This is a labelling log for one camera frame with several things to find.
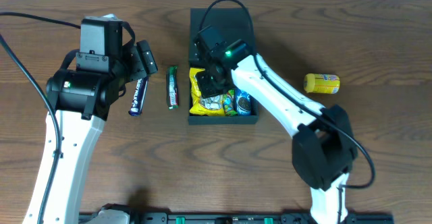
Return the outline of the yellow Hacks candy bag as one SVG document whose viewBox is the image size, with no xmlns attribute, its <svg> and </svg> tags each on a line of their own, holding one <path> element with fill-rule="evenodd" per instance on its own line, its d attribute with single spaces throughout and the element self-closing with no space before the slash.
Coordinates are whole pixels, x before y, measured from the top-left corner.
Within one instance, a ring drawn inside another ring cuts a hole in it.
<svg viewBox="0 0 432 224">
<path fill-rule="evenodd" d="M 225 111 L 223 108 L 223 96 L 217 95 L 204 99 L 198 87 L 196 75 L 198 72 L 203 72 L 204 69 L 192 67 L 189 72 L 189 79 L 191 83 L 191 97 L 192 107 L 190 113 L 193 115 L 206 115 L 206 116 L 224 116 Z"/>
</svg>

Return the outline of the blue Oreo cookie pack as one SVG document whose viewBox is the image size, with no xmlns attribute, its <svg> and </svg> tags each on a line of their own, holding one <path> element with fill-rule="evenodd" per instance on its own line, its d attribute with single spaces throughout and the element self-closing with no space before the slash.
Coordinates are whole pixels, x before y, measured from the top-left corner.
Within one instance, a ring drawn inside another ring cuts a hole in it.
<svg viewBox="0 0 432 224">
<path fill-rule="evenodd" d="M 235 89 L 236 112 L 238 115 L 251 115 L 250 95 L 239 88 Z"/>
</svg>

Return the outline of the yellow candy bottle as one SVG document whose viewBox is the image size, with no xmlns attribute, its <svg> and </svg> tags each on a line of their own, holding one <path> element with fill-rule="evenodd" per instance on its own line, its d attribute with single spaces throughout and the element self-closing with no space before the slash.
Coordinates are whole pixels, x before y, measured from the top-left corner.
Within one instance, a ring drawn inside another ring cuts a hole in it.
<svg viewBox="0 0 432 224">
<path fill-rule="evenodd" d="M 333 74 L 307 74 L 304 90 L 307 93 L 336 94 L 340 89 L 340 78 Z"/>
</svg>

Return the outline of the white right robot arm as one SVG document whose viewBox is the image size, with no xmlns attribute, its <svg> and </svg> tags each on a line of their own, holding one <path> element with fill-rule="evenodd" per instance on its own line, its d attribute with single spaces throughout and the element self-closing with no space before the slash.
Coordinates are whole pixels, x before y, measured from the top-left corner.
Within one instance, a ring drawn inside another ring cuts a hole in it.
<svg viewBox="0 0 432 224">
<path fill-rule="evenodd" d="M 310 187 L 313 220 L 344 221 L 346 184 L 358 156 L 347 113 L 298 92 L 241 39 L 229 45 L 218 29 L 207 26 L 198 31 L 194 44 L 205 66 L 197 75 L 201 96 L 206 99 L 236 88 L 264 106 L 292 138 L 292 164 Z"/>
</svg>

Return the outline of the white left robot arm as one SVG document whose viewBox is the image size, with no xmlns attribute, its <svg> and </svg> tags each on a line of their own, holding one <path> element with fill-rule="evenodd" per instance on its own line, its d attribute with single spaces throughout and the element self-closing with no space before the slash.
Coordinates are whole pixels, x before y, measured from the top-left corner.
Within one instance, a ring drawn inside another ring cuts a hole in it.
<svg viewBox="0 0 432 224">
<path fill-rule="evenodd" d="M 110 106 L 122 97 L 126 84 L 157 73 L 146 40 L 127 49 L 118 73 L 109 72 L 114 58 L 73 50 L 47 82 L 47 99 L 53 108 L 46 118 L 47 131 L 40 168 L 25 223 L 77 223 L 86 176 L 93 151 L 102 134 Z"/>
</svg>

